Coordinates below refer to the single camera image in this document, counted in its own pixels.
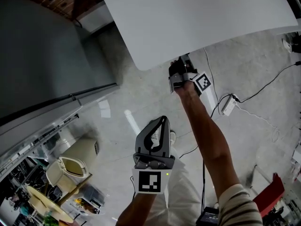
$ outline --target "forearm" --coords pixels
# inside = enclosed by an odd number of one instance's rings
[[[219,198],[228,187],[239,183],[228,143],[196,93],[180,98]]]
[[[181,101],[202,156],[206,160],[214,160],[229,155],[229,147],[221,130],[208,115],[198,95],[186,95]]]
[[[116,226],[142,226],[150,212],[156,194],[137,194],[121,213]]]

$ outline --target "concrete floor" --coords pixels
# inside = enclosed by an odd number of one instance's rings
[[[139,71],[116,27],[101,34],[98,39],[120,89],[104,99],[110,106],[110,118],[102,117],[101,109],[95,103],[79,115],[69,130],[74,137],[92,133],[100,142],[101,149],[92,170],[91,183],[107,194],[105,214],[91,218],[89,223],[110,226],[116,224],[116,219],[131,202],[134,192],[130,177],[134,166],[132,154],[135,152],[136,133],[129,120],[133,118],[139,129],[143,129],[150,120],[166,115],[177,135],[174,147],[178,155],[195,148],[197,144],[179,98],[169,92],[170,62],[148,71]],[[219,98],[228,93],[235,93],[240,100],[248,98],[293,62],[283,48],[281,37],[269,32],[234,38],[208,46],[206,50]],[[203,49],[190,53],[190,58],[200,72],[211,75]],[[240,104],[242,109],[267,119],[278,128],[279,134],[264,120],[238,108],[230,117],[215,112],[213,119],[229,143],[234,167],[242,183],[255,164],[269,177],[273,172],[282,178],[287,175],[293,150],[299,140],[300,75],[300,67],[293,66],[259,95]],[[211,113],[207,96],[202,95],[201,100]],[[181,160],[201,193],[200,152],[196,150]],[[260,192],[267,183],[255,175],[253,185]],[[207,172],[206,205],[214,203],[216,197]]]

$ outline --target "striped shirt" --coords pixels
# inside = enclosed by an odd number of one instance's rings
[[[219,226],[262,226],[256,203],[241,184],[222,193],[219,199]]]

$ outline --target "white cable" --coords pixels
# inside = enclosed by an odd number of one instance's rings
[[[274,128],[274,131],[273,131],[273,134],[272,134],[272,137],[271,137],[271,141],[272,141],[273,143],[277,142],[277,140],[278,140],[278,138],[279,138],[279,134],[280,134],[279,128],[278,128],[277,126],[273,126],[273,125],[272,125],[270,122],[268,122],[266,119],[264,119],[264,118],[262,118],[262,117],[260,117],[260,116],[258,116],[258,115],[249,113],[248,111],[246,111],[246,110],[240,108],[239,105],[237,105],[237,104],[236,104],[236,107],[237,107],[239,110],[242,110],[242,111],[244,111],[244,112],[247,112],[249,115],[256,116],[257,118],[262,119],[262,120],[264,120],[265,122],[267,122],[272,128]],[[276,140],[273,140],[273,135],[274,135],[275,132],[277,132],[278,136],[277,136],[277,139],[276,139]]]
[[[213,78],[213,73],[212,73],[212,70],[211,70],[211,66],[210,66],[210,63],[209,63],[209,57],[208,57],[206,49],[203,48],[203,50],[204,50],[204,52],[206,54],[208,67],[209,67],[209,70],[210,70],[210,73],[211,73],[211,76],[212,76],[213,89],[214,89],[214,92],[215,92],[215,95],[216,95],[216,100],[217,100],[217,103],[218,103],[218,96],[217,96],[217,93],[216,93],[216,90],[215,90],[215,82],[214,82],[214,78]],[[217,106],[217,111],[218,111],[218,114],[222,115],[221,112],[220,112],[220,106],[219,105]]]

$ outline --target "trash can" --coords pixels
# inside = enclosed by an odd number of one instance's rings
[[[57,185],[65,174],[78,178],[88,177],[97,154],[98,144],[95,139],[79,139],[48,167],[46,176],[50,184]]]

